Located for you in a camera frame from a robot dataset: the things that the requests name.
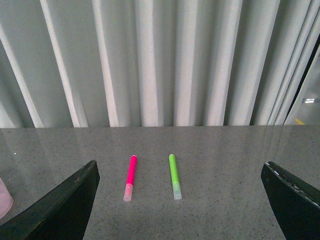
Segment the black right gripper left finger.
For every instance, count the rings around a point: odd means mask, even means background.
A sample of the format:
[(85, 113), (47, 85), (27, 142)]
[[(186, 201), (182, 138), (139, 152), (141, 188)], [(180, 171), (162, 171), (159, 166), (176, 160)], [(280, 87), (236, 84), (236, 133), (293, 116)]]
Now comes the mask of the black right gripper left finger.
[(2, 240), (81, 240), (100, 181), (92, 160), (0, 227)]

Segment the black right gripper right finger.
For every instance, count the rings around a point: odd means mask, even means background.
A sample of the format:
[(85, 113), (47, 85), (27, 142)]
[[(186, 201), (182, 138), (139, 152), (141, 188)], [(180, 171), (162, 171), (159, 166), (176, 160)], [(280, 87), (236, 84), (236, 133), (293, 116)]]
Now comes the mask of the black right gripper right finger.
[(320, 191), (269, 161), (261, 180), (276, 220), (287, 240), (320, 238)]

